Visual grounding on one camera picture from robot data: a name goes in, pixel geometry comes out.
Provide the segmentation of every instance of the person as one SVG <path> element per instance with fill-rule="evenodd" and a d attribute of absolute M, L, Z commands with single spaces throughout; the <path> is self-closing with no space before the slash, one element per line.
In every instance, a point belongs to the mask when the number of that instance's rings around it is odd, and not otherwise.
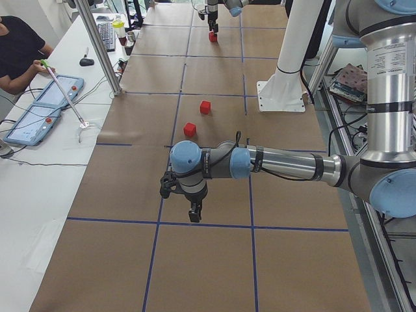
<path fill-rule="evenodd" d="M 37 73 L 47 73 L 40 62 L 52 53 L 45 43 L 24 21 L 15 16 L 0 17 L 0 88 L 19 94 Z"/>

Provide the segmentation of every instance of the desk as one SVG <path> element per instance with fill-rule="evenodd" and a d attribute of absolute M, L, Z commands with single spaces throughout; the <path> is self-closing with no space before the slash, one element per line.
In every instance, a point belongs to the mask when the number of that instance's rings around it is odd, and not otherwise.
<path fill-rule="evenodd" d="M 116 44 L 116 51 L 109 53 L 111 64 L 127 58 L 120 43 Z M 86 47 L 90 48 L 88 57 L 96 63 L 80 67 Z M 59 42 L 49 63 L 57 73 L 85 79 L 79 97 L 104 77 L 81 18 L 74 21 Z M 37 75 L 31 87 L 43 88 L 50 80 Z M 26 109 L 32 101 L 30 93 L 24 94 L 17 105 Z M 77 108 L 85 120 L 102 125 L 111 101 L 111 88 L 104 82 Z M 14 107 L 7 118 L 16 120 L 22 113 Z M 66 110 L 44 142 L 25 148 L 13 158 L 30 163 L 87 164 L 99 129 L 84 130 L 79 144 L 75 135 L 78 126 L 76 115 Z M 3 123 L 0 131 L 9 128 L 10 124 Z M 84 171 L 85 166 L 29 166 L 0 159 L 0 311 L 29 310 Z"/>

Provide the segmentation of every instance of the grid line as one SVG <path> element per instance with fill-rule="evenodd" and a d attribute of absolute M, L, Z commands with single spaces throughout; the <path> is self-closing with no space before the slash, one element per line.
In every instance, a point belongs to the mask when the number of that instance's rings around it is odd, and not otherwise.
<path fill-rule="evenodd" d="M 210 224 L 210 223 L 186 223 L 186 222 L 165 222 L 165 221 L 144 221 L 144 220 L 118 220 L 118 219 L 100 219 L 84 218 L 69 216 L 67 220 L 82 222 L 108 222 L 108 223 L 126 223 L 126 224 L 153 224 L 160 226 L 187 226 L 197 228 L 231 228 L 231 229 L 269 229 L 275 231 L 308 231 L 308 232 L 348 232 L 348 229 L 323 228 L 323 227 L 291 227 L 291 226 L 244 226 L 237 224 Z"/>

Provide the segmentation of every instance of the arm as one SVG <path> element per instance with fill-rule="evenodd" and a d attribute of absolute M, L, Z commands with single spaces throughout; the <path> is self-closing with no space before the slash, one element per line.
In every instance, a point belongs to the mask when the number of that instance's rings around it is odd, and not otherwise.
<path fill-rule="evenodd" d="M 8 75 L 0 77 L 0 88 L 10 94 L 19 94 L 24 91 L 31 83 L 37 73 L 47 73 L 46 68 L 42 67 L 39 60 L 34 60 L 33 64 L 29 66 L 27 71 L 15 79 L 10 79 Z"/>
<path fill-rule="evenodd" d="M 45 44 L 39 51 L 42 52 L 46 58 L 48 58 L 51 56 L 53 48 L 49 44 Z"/>

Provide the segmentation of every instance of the label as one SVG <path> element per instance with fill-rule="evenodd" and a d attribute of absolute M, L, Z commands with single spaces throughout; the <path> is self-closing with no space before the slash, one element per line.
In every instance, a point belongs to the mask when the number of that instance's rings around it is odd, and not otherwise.
<path fill-rule="evenodd" d="M 391 44 L 379 47 L 368 52 L 369 56 L 369 79 L 388 75 L 400 75 L 408 72 L 408 60 L 406 56 L 408 43 Z"/>

